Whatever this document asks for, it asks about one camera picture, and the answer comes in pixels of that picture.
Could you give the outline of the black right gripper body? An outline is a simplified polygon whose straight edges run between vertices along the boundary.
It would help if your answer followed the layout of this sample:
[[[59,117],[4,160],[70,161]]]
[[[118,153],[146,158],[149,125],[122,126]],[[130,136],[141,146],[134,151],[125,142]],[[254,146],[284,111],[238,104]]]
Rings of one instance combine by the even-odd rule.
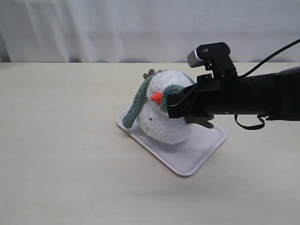
[[[211,74],[198,76],[196,84],[187,87],[187,116],[236,115],[236,88],[236,75],[220,78],[212,78]]]

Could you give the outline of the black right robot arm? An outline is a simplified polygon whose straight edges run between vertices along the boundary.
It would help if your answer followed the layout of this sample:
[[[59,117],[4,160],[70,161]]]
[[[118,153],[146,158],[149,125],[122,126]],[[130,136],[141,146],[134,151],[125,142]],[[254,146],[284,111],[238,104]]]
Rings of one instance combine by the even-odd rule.
[[[167,112],[170,118],[231,114],[299,121],[300,68],[246,77],[200,75],[195,84],[167,97]]]

